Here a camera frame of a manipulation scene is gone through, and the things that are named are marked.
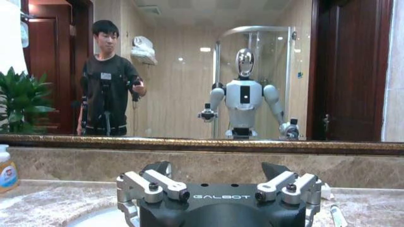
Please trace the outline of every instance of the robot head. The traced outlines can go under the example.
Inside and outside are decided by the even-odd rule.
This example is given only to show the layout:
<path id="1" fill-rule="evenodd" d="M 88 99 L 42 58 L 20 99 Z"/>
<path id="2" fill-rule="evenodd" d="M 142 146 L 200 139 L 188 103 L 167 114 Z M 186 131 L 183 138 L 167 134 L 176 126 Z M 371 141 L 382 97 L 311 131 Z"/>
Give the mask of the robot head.
<path id="1" fill-rule="evenodd" d="M 239 50 L 236 56 L 236 67 L 239 72 L 239 77 L 248 78 L 252 73 L 254 68 L 254 54 L 250 49 L 244 48 Z"/>

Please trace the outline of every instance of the marble backsplash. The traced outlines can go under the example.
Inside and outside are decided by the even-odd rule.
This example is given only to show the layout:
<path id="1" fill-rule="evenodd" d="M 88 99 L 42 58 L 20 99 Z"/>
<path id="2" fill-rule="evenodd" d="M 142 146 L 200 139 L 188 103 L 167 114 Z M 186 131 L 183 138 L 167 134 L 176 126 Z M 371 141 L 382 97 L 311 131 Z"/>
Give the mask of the marble backsplash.
<path id="1" fill-rule="evenodd" d="M 316 174 L 331 187 L 404 189 L 404 158 L 259 153 L 10 148 L 22 179 L 114 182 L 156 161 L 174 165 L 176 181 L 262 183 L 262 162 Z"/>

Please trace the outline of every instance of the dark red door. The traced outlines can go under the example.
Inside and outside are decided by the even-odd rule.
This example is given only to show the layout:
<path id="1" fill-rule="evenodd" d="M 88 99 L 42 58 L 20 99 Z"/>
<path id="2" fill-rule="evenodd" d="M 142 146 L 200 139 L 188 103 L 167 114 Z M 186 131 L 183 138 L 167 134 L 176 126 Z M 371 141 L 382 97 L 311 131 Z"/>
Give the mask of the dark red door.
<path id="1" fill-rule="evenodd" d="M 379 141 L 392 3 L 326 2 L 319 16 L 318 125 L 330 140 Z"/>
<path id="2" fill-rule="evenodd" d="M 56 111 L 50 114 L 48 133 L 72 133 L 71 108 L 71 6 L 34 5 L 30 14 L 30 68 L 31 74 L 48 75 Z"/>

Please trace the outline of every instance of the name badge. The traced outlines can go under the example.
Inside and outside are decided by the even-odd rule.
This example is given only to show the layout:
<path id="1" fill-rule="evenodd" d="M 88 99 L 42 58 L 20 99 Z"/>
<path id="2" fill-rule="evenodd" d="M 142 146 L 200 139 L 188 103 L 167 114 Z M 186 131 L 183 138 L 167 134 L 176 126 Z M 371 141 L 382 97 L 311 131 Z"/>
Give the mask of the name badge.
<path id="1" fill-rule="evenodd" d="M 111 73 L 102 72 L 102 79 L 111 80 L 111 78 L 112 78 Z"/>

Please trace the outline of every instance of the green leaves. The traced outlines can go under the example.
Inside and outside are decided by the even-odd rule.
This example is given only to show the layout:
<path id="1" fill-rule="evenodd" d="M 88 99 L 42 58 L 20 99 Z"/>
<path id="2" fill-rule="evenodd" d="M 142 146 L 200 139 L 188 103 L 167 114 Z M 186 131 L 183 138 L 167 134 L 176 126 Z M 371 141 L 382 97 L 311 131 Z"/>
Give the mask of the green leaves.
<path id="1" fill-rule="evenodd" d="M 38 80 L 24 73 L 16 74 L 14 68 L 4 75 L 0 72 L 0 133 L 35 133 L 44 131 L 36 124 L 48 120 L 48 112 L 55 111 L 47 97 L 51 95 L 44 74 Z"/>

